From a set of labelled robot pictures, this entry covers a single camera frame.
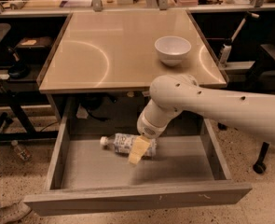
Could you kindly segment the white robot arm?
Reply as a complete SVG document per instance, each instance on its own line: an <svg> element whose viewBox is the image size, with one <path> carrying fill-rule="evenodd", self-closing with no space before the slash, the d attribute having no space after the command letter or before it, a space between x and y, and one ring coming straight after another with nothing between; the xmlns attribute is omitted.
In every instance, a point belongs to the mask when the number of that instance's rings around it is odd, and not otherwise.
<svg viewBox="0 0 275 224"><path fill-rule="evenodd" d="M155 78L150 101L137 121L129 163L136 164L169 122L184 111L213 119L275 145L275 95L202 88L191 75Z"/></svg>

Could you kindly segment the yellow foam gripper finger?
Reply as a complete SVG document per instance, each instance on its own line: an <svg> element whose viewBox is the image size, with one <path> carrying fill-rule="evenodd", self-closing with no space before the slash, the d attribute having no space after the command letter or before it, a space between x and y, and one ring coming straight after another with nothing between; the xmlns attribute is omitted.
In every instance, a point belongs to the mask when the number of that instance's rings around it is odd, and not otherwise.
<svg viewBox="0 0 275 224"><path fill-rule="evenodd" d="M136 165L150 146L150 141L144 136L138 136L132 143L129 154L129 163Z"/></svg>

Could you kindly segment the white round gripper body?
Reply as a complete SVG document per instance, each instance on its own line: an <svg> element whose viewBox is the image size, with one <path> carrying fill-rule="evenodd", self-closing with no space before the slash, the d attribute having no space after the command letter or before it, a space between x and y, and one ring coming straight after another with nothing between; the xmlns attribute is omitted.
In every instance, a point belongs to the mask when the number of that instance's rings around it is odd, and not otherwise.
<svg viewBox="0 0 275 224"><path fill-rule="evenodd" d="M151 124L142 114L137 120L137 131L140 135L145 136L148 139L155 139L161 136L165 131L166 125L157 127Z"/></svg>

